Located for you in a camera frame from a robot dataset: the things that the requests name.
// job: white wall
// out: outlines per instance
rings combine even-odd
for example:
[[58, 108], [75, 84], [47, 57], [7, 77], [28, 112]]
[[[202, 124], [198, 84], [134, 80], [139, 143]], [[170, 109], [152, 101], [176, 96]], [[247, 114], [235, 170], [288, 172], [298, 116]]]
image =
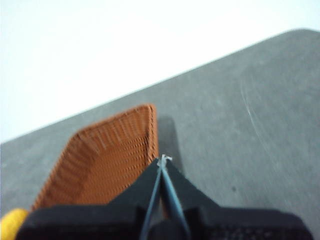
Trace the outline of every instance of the white wall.
[[319, 0], [2, 0], [1, 140], [295, 28]]

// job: woven basket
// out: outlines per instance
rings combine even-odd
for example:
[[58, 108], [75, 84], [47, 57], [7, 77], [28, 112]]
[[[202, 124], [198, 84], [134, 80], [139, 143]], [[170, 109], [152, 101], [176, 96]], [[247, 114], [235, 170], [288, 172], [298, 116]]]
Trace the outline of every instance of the woven basket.
[[157, 156], [152, 104], [90, 125], [69, 140], [32, 210], [57, 204], [107, 204]]

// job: brown wicker basket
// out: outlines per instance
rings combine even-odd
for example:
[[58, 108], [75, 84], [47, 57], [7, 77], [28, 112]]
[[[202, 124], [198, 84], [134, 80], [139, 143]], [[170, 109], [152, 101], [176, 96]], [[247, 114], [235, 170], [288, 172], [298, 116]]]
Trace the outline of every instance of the brown wicker basket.
[[107, 204], [157, 156], [152, 104], [90, 125], [69, 140], [32, 210], [56, 204]]

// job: gray table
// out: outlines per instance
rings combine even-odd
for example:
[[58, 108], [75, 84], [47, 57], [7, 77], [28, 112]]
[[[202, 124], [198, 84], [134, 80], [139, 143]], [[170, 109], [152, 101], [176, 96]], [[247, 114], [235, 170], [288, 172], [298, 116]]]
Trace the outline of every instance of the gray table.
[[157, 106], [160, 151], [218, 204], [293, 212], [320, 239], [320, 34], [310, 30], [2, 144], [1, 213], [31, 205], [76, 130], [145, 102]]

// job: yellow object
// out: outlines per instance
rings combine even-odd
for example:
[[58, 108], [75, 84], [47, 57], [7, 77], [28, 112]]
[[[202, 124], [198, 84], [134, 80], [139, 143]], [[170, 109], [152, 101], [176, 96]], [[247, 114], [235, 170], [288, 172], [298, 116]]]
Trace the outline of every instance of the yellow object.
[[1, 219], [1, 240], [15, 240], [18, 230], [28, 214], [28, 211], [22, 208], [8, 212]]

